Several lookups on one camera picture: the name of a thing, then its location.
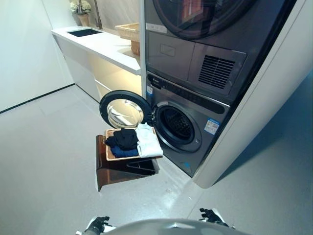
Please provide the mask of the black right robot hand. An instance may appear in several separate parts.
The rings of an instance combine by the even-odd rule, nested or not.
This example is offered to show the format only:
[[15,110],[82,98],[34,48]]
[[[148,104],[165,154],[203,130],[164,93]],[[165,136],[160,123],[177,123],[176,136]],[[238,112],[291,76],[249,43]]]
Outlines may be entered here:
[[201,212],[201,216],[202,216],[200,221],[215,223],[215,224],[229,227],[225,223],[225,221],[223,220],[223,218],[221,217],[221,215],[219,214],[219,212],[216,208],[212,208],[212,209],[200,208],[200,212]]

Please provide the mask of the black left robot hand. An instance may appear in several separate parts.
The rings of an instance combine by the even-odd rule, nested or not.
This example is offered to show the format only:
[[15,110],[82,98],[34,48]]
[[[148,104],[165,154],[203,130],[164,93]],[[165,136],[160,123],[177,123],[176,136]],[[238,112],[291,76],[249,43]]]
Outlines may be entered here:
[[107,221],[109,221],[108,216],[104,217],[96,217],[92,219],[89,224],[87,225],[87,228],[84,232],[82,232],[83,235],[99,235],[104,231],[104,226],[107,225]]

